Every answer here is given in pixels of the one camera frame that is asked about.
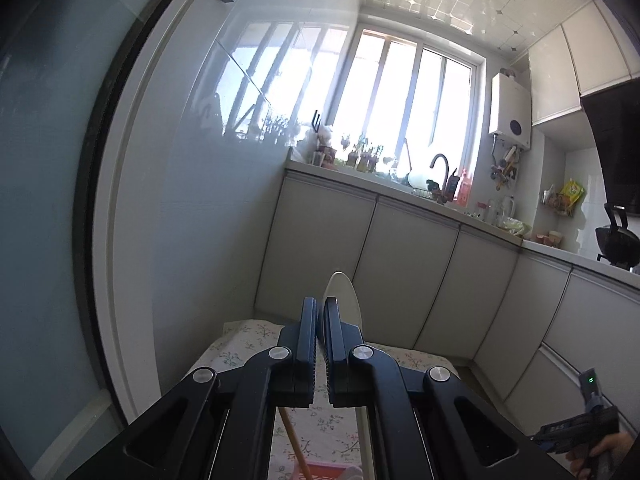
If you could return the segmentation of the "person's right hand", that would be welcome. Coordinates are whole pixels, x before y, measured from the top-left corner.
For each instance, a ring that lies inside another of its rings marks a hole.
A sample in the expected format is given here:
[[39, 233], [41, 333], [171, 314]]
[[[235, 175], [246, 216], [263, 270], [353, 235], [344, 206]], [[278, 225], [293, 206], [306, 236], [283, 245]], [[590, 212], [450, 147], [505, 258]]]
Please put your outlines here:
[[[612, 460], [614, 467], [620, 466], [626, 455], [634, 445], [634, 437], [628, 432], [608, 434], [590, 452], [590, 458], [596, 458], [604, 454]], [[588, 479], [591, 468], [586, 465], [586, 453], [580, 448], [574, 448], [565, 454], [570, 462], [570, 472], [579, 480]]]

